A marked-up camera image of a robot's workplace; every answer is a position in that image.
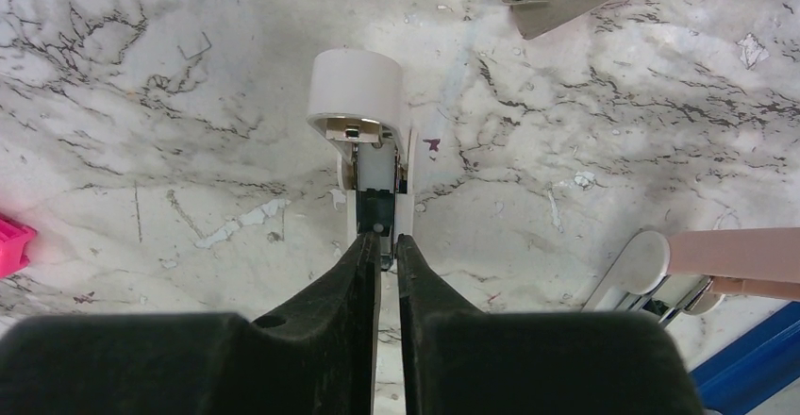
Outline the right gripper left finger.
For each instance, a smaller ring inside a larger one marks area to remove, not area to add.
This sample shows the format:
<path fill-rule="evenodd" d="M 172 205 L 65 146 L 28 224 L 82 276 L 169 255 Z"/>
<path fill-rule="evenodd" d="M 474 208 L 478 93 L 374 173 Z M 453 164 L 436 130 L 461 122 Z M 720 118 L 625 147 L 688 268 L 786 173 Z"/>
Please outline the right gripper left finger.
<path fill-rule="evenodd" d="M 369 414 L 380 241 L 254 321 L 233 312 L 34 316 L 1 340 L 5 414 Z"/>

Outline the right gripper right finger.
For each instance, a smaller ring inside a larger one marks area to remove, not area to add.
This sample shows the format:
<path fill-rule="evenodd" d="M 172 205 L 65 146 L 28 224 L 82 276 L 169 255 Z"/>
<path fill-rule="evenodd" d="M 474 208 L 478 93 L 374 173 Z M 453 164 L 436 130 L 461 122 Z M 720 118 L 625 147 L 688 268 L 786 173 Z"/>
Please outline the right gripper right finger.
<path fill-rule="evenodd" d="M 410 414 L 700 414 L 675 343 L 629 312 L 487 313 L 396 243 Z"/>

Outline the white stapler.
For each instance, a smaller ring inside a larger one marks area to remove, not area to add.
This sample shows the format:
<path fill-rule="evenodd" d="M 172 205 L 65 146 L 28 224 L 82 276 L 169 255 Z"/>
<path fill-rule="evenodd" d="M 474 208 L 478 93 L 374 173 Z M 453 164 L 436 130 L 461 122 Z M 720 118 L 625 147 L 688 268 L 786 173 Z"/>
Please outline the white stapler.
<path fill-rule="evenodd" d="M 332 49 L 313 61 L 308 125 L 338 153 L 349 239 L 376 233 L 384 271 L 395 264 L 398 238 L 413 230 L 417 133 L 404 94 L 401 66 L 381 54 Z"/>

